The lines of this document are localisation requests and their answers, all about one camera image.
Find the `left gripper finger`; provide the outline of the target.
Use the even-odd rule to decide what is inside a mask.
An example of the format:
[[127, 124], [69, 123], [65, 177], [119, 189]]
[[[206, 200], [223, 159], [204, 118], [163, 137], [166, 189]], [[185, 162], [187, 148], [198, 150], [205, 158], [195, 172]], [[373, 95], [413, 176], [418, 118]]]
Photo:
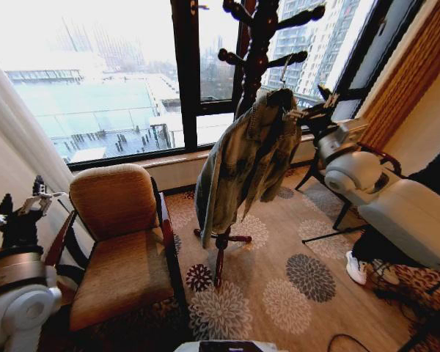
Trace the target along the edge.
[[63, 195], [65, 195], [65, 192], [63, 191], [48, 193], [43, 178], [40, 175], [37, 175], [32, 186], [32, 195], [25, 199], [20, 208], [20, 215], [28, 214], [33, 210], [34, 203], [37, 202], [40, 206], [39, 211], [44, 216], [52, 203], [52, 199]]
[[11, 216], [12, 213], [12, 196], [10, 193], [7, 193], [0, 203], [0, 230], [7, 225], [8, 217]]

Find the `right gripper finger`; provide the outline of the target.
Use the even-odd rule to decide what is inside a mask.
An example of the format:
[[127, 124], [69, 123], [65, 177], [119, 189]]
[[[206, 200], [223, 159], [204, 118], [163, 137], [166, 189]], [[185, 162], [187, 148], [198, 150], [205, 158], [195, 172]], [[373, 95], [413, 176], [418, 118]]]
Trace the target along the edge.
[[325, 88], [323, 85], [318, 85], [319, 93], [323, 98], [323, 102], [318, 104], [319, 109], [334, 109], [338, 103], [339, 94], [333, 93], [330, 89]]
[[316, 111], [309, 109], [291, 109], [284, 113], [285, 122], [308, 121], [312, 119]]

